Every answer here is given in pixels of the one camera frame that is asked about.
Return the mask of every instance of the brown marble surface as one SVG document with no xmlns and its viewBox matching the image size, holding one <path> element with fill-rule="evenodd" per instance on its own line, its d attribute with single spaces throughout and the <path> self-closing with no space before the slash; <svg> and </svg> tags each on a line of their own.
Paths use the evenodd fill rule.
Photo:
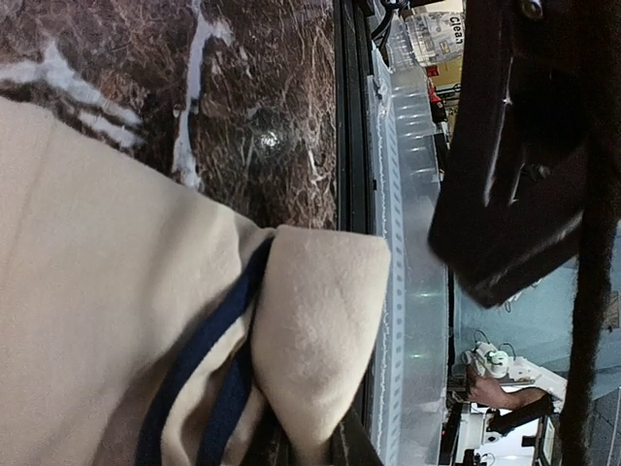
<svg viewBox="0 0 621 466">
<path fill-rule="evenodd" d="M 0 94 L 260 225 L 334 228 L 330 0 L 2 0 Z"/>
</svg>

